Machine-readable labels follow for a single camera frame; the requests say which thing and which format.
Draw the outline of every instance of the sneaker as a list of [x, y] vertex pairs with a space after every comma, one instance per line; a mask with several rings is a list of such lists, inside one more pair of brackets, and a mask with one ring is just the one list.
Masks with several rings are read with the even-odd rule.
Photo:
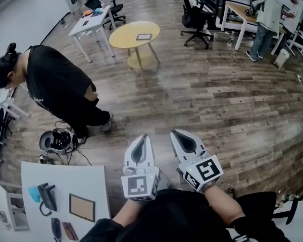
[[257, 55], [260, 59], [263, 59], [263, 57], [261, 55], [259, 55], [258, 51], [257, 51]]
[[110, 120], [102, 126], [102, 132], [106, 133], [111, 129], [112, 126], [112, 118], [113, 118], [113, 114], [111, 112], [109, 112], [110, 114]]
[[85, 144], [85, 142], [86, 142], [86, 136], [84, 136], [83, 138], [81, 138], [81, 139], [79, 139], [79, 138], [77, 138], [77, 142], [78, 142], [78, 144], [79, 145], [82, 145], [82, 144]]
[[249, 51], [249, 50], [246, 51], [246, 54], [249, 56], [249, 58], [250, 58], [251, 61], [256, 62], [256, 59], [253, 59], [253, 58], [251, 57], [250, 51]]

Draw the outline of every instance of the trash bin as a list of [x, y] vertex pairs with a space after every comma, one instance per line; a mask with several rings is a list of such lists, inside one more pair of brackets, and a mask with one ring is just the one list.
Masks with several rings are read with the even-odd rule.
[[276, 58], [274, 64], [278, 66], [278, 69], [281, 69], [283, 64], [289, 58], [289, 53], [283, 48], [281, 49], [278, 57]]

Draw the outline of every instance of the water bottle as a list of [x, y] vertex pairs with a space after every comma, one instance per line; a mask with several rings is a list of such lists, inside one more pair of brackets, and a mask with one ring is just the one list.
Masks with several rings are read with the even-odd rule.
[[295, 195], [295, 194], [286, 194], [286, 195], [282, 195], [282, 202], [287, 202], [287, 201], [293, 201], [294, 200], [294, 198], [298, 198], [298, 196], [297, 195]]
[[234, 40], [234, 31], [230, 33], [229, 39], [228, 39], [228, 46], [233, 45], [233, 40]]

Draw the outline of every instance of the office chair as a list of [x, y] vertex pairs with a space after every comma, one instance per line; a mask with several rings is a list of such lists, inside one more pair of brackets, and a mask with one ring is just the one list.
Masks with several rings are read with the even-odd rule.
[[7, 138], [6, 136], [6, 130], [8, 129], [9, 133], [12, 134], [12, 132], [9, 129], [9, 123], [11, 120], [14, 119], [12, 116], [8, 116], [7, 122], [5, 122], [5, 112], [4, 109], [0, 109], [0, 132], [4, 131], [4, 137]]
[[204, 24], [208, 22], [208, 29], [215, 29], [215, 16], [213, 13], [203, 11], [204, 4], [201, 4], [201, 8], [191, 7], [189, 0], [184, 0], [184, 15], [182, 17], [182, 24], [186, 28], [193, 28], [196, 31], [181, 31], [181, 36], [184, 33], [193, 34], [188, 40], [184, 43], [184, 46], [187, 46], [188, 42], [195, 39], [196, 37], [200, 38], [205, 44], [205, 49], [209, 48], [208, 42], [204, 39], [204, 37], [209, 37], [210, 40], [213, 40], [213, 35], [206, 34], [202, 32]]
[[253, 193], [238, 198], [236, 197], [234, 189], [229, 189], [229, 192], [233, 193], [233, 198], [241, 206], [242, 211], [246, 216], [255, 215], [269, 220], [287, 218], [286, 225], [292, 222], [298, 205], [298, 198], [294, 198], [289, 211], [274, 213], [277, 209], [277, 207], [275, 207], [277, 199], [277, 194], [275, 192]]
[[[119, 22], [123, 22], [124, 24], [126, 24], [126, 21], [124, 21], [126, 19], [126, 16], [122, 15], [122, 16], [118, 16], [118, 12], [120, 12], [123, 8], [123, 4], [116, 4], [116, 0], [111, 0], [110, 2], [113, 2], [113, 7], [110, 8], [111, 14], [113, 16], [114, 21], [119, 21]], [[94, 10], [96, 8], [101, 8], [101, 2], [99, 0], [86, 0], [85, 3], [86, 7], [89, 7], [90, 9]], [[103, 27], [105, 26], [105, 24], [110, 23], [111, 20], [106, 21], [103, 24]]]

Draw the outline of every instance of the man in black shirt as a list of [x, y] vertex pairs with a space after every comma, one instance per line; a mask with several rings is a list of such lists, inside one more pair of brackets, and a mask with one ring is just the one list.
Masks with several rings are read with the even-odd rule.
[[[231, 238], [234, 228], [242, 240]], [[217, 186], [201, 193], [167, 189], [147, 204], [128, 200], [112, 219], [100, 219], [80, 242], [290, 242], [271, 219], [245, 216]]]
[[29, 95], [42, 108], [68, 123], [79, 144], [86, 141], [87, 126], [107, 132], [112, 113], [96, 107], [96, 87], [81, 69], [48, 46], [32, 46], [16, 53], [11, 43], [0, 58], [0, 88], [16, 88], [26, 82]]

